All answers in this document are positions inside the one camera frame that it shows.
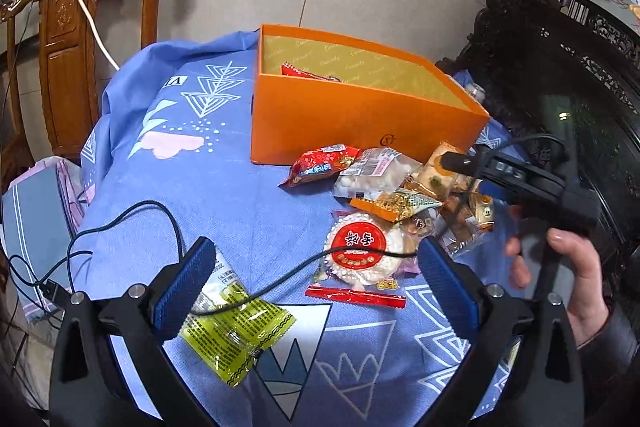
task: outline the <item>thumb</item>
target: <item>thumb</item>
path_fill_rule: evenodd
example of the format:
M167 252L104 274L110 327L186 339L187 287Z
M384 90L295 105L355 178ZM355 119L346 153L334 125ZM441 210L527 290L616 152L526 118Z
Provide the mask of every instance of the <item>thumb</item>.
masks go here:
M551 248L567 256L575 266L576 275L584 279L599 279L600 256L591 241L566 230L549 229L546 240Z

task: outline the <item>white cable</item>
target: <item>white cable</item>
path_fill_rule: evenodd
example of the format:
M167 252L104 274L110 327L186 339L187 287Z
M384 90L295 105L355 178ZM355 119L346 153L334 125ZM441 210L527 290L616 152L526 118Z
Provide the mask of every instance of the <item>white cable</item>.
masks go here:
M117 65L116 61L113 60L113 57L111 57L111 55L107 51L107 48L105 48L104 44L102 44L102 39L100 38L100 35L98 35L98 30L95 27L94 18L91 17L91 14L89 13L89 10L84 4L84 1L78 0L78 4L82 8L84 15L86 16L86 19L89 22L89 26L91 26L91 31L94 33L95 41L98 43L98 47L100 48L101 52L104 54L105 57L107 57L107 60L111 63L111 66L113 66L113 69L115 69L116 71L119 71L120 70L119 65Z

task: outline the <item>person's arm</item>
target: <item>person's arm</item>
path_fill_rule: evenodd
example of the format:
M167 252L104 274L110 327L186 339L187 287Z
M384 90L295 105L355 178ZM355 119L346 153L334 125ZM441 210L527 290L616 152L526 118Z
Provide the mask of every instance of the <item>person's arm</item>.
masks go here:
M606 401L631 364L638 349L629 321L614 302L602 295L600 256L589 239L572 232L549 229L551 247L571 259L575 266L574 290L567 315L579 349L584 381L585 413L591 415ZM506 245L513 285L524 288L531 274L520 256L520 240L512 237Z

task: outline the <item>blue tablecloth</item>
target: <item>blue tablecloth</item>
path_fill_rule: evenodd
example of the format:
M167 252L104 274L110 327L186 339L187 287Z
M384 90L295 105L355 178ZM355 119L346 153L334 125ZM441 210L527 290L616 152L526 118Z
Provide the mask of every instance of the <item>blue tablecloth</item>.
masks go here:
M257 39L236 33L208 44L154 44L122 67L82 150L86 185L95 191L84 229L156 199L174 213L187 247L199 235L211 238L250 292L322 248L337 206L330 183L286 192L278 184L287 168L249 161ZM506 286L501 251L514 228L503 206L497 213L491 240L463 261L485 282ZM153 208L82 237L76 249L94 251L90 261L72 261L76 287L94 299L148 283L177 260L171 226ZM267 295L297 317L267 352L276 365L261 364L232 389L176 338L164 349L178 372L223 426L413 425L455 372L466 342L421 276L408 283L406 308L396 310L306 297L314 268ZM122 340L114 347L136 402L157 414ZM298 368L302 358L304 375L278 394L273 382L287 381L289 355ZM492 408L506 375L501 366L478 413Z

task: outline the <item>green snack package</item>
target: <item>green snack package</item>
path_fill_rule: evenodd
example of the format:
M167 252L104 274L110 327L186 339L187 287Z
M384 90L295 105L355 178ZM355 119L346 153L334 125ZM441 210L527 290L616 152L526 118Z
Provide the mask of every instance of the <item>green snack package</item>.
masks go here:
M216 250L216 266L193 309L208 311L247 296L236 273ZM255 299L220 315L189 314L180 334L222 380L235 387L249 373L261 352L273 346L295 321L286 310Z

